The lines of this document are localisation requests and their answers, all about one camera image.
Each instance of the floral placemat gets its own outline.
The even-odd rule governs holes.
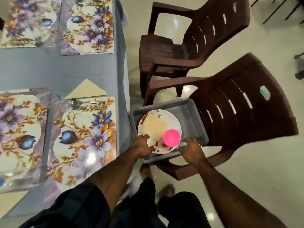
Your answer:
[[[36,47],[36,38],[55,46],[61,0],[12,0],[11,5],[0,47]]]
[[[112,0],[83,0],[68,10],[62,21],[61,54],[114,53]]]
[[[26,91],[34,95],[0,97],[0,172],[24,170],[18,178],[41,165],[51,94],[47,88],[9,92]]]
[[[47,205],[116,158],[115,98],[83,100],[105,100],[104,104],[82,106],[107,106],[107,109],[75,111],[66,108],[66,104],[58,105],[48,157]]]

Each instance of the foot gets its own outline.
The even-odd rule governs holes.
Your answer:
[[[143,181],[148,177],[153,180],[153,175],[149,164],[142,164],[139,169],[139,173]]]
[[[167,184],[164,188],[158,192],[159,199],[163,197],[173,197],[175,195],[175,187],[173,184]]]

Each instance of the sleeve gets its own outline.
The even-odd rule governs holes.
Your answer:
[[[19,228],[107,228],[110,219],[110,208],[102,192],[86,183],[63,192],[49,209],[41,211]]]

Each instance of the pink cup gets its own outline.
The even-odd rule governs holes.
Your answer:
[[[180,138],[180,134],[177,130],[170,129],[163,134],[162,141],[168,147],[175,147],[178,146]]]

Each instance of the tray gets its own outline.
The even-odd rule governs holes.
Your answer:
[[[202,146],[206,145],[209,142],[207,132],[196,108],[196,105],[190,98],[139,107],[138,109],[132,111],[130,113],[131,128],[136,138],[138,138],[137,128],[142,116],[154,109],[167,110],[179,120],[179,123],[181,124],[180,126],[182,131],[182,138],[196,138]],[[186,147],[187,144],[180,142],[179,146]],[[180,152],[177,149],[161,155],[152,153],[148,157],[143,158],[142,161],[143,163],[150,163],[179,154]]]

